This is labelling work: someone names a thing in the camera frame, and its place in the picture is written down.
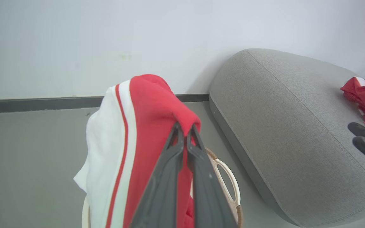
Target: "floor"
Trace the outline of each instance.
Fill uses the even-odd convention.
[[[244,228],[295,228],[262,200],[213,119],[208,102],[185,103],[201,138],[239,184]],[[85,126],[97,108],[0,114],[0,228],[81,227],[85,193],[72,180],[86,157]],[[365,218],[338,228],[365,227]]]

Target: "gray ottoman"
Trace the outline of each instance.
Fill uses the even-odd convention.
[[[353,76],[312,58],[247,49],[211,84],[217,122],[266,203],[292,224],[332,227],[365,216],[365,156],[347,129],[363,120],[339,90]]]

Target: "laundry basket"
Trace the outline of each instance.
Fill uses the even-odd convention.
[[[213,169],[218,176],[219,183],[222,186],[223,193],[226,196],[227,202],[230,206],[230,209],[232,210],[233,216],[238,224],[238,228],[242,228],[243,226],[243,211],[242,206],[240,205],[240,191],[239,191],[239,185],[237,184],[236,178],[234,177],[232,171],[229,169],[229,167],[223,163],[221,160],[218,159],[218,157],[207,148],[207,154],[209,156],[210,162],[213,166]],[[232,196],[230,195],[229,191],[227,190],[227,187],[225,185],[224,180],[222,179],[222,176],[218,170],[217,166],[222,167],[227,175],[229,176],[230,181],[232,182],[233,191],[235,194],[235,200],[233,200]],[[191,197],[193,196],[193,186],[191,184]],[[90,206],[88,204],[88,198],[87,196],[84,199],[84,205],[82,209],[82,217],[81,217],[81,228],[90,228]]]

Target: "white wall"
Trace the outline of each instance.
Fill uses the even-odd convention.
[[[365,76],[365,0],[0,0],[0,98],[103,95],[144,73],[206,93],[245,48]]]

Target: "baseboard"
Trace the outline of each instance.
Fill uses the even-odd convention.
[[[209,101],[209,94],[181,94],[176,96],[181,102]],[[0,100],[0,113],[94,108],[101,105],[102,98],[103,97],[62,97]]]

